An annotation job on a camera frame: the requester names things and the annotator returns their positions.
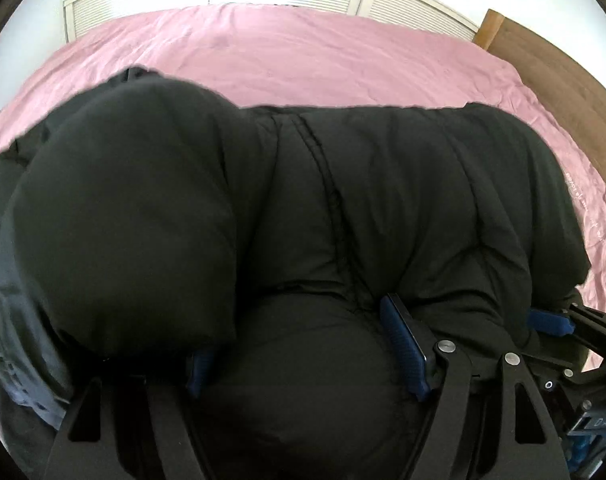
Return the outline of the black large jacket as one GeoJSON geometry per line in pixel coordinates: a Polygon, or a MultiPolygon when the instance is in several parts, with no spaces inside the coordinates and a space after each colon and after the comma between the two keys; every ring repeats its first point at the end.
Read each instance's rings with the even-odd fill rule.
{"type": "Polygon", "coordinates": [[[204,479],[399,479],[383,298],[497,359],[588,270],[556,157],[498,108],[240,108],[130,68],[0,153],[2,436],[44,478],[102,363],[205,356],[204,479]]]}

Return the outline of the brown wooden headboard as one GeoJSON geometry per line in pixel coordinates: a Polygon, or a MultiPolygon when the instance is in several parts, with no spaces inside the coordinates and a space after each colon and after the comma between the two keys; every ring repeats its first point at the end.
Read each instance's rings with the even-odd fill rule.
{"type": "Polygon", "coordinates": [[[492,9],[474,44],[516,68],[606,183],[606,88],[571,56],[492,9]]]}

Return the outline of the pink bed sheet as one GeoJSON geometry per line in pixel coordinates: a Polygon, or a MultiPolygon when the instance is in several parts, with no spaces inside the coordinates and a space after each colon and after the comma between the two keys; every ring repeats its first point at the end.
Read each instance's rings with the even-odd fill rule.
{"type": "Polygon", "coordinates": [[[119,18],[51,55],[0,110],[0,151],[76,93],[130,66],[196,81],[241,106],[483,102],[530,124],[565,171],[593,263],[584,297],[606,311],[606,183],[512,64],[469,41],[289,6],[119,18]]]}

